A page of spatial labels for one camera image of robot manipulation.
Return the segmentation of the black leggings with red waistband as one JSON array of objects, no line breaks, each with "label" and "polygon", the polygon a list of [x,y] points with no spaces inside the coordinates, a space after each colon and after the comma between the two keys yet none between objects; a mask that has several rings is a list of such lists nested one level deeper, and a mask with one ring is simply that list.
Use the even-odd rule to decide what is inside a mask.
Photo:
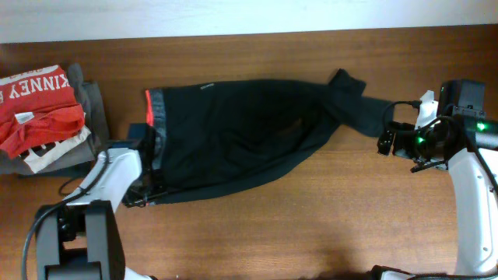
[{"label": "black leggings with red waistband", "polygon": [[326,84],[256,79],[148,89],[153,204],[220,198],[285,176],[346,125],[377,138],[388,101],[345,70]]}]

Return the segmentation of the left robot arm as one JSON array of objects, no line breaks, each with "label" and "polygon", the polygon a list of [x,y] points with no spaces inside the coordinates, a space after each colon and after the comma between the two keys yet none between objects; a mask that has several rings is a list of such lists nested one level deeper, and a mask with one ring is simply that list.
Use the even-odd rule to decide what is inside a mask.
[{"label": "left robot arm", "polygon": [[126,265],[115,218],[128,189],[148,167],[147,152],[141,140],[110,144],[72,193],[39,209],[30,230],[39,279],[152,280]]}]

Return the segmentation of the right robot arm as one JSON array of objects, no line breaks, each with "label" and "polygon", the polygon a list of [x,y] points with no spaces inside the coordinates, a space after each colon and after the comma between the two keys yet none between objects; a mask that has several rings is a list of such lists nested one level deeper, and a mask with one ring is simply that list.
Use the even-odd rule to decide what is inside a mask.
[{"label": "right robot arm", "polygon": [[480,148],[476,133],[481,124],[461,121],[466,147],[454,154],[448,172],[454,185],[458,219],[458,255],[452,274],[415,274],[374,266],[371,279],[496,279],[497,278],[497,152]]}]

